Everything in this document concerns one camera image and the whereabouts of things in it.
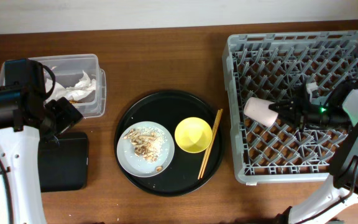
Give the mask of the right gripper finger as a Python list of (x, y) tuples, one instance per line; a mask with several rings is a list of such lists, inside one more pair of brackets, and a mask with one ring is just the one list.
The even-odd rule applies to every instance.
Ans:
[(293, 100), (279, 101), (268, 106), (268, 108), (272, 111), (291, 110), (292, 107)]
[(291, 110), (278, 110), (278, 119), (285, 123), (294, 123), (294, 112)]

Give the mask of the pink cup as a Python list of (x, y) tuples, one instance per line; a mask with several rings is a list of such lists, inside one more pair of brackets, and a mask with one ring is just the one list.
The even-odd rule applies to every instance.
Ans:
[(271, 101), (251, 97), (245, 104), (244, 114), (266, 127), (271, 127), (278, 118), (278, 113), (269, 108), (272, 104)]

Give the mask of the white tissue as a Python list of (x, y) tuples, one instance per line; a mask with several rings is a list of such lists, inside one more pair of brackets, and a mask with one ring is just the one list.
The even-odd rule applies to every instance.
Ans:
[(48, 103), (51, 100), (59, 100), (64, 97), (68, 101), (75, 100), (81, 101), (89, 96), (93, 91), (96, 90), (96, 80), (90, 79), (88, 74), (83, 71), (83, 76), (78, 80), (74, 86), (64, 87), (58, 82), (55, 83), (53, 92), (49, 98), (45, 100)]

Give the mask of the yellow bowl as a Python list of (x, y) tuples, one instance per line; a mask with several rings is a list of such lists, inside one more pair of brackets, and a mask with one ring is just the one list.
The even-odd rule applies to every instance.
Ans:
[(203, 119), (189, 117), (179, 122), (175, 128), (175, 142), (185, 152), (196, 154), (208, 148), (213, 132)]

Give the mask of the blue cup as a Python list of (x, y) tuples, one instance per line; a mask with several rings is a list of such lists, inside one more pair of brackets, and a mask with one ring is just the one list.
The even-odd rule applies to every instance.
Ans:
[(306, 84), (306, 96), (309, 99), (309, 102), (312, 102), (313, 95), (318, 92), (318, 85), (316, 82)]

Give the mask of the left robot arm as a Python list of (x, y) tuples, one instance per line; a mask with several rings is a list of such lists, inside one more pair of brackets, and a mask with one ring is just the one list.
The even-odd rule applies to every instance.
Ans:
[(0, 86), (0, 223), (45, 223), (38, 172), (41, 140), (56, 138), (82, 120), (64, 97), (51, 100), (38, 61), (4, 62)]

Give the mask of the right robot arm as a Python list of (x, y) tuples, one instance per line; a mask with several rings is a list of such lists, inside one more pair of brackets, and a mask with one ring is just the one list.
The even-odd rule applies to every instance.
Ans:
[(327, 223), (337, 214), (358, 203), (358, 80), (340, 84), (321, 104), (312, 104), (309, 86), (290, 100), (262, 104), (259, 121), (266, 126), (276, 119), (298, 128), (348, 128), (349, 134), (337, 149), (323, 185), (299, 205), (278, 214), (275, 223)]

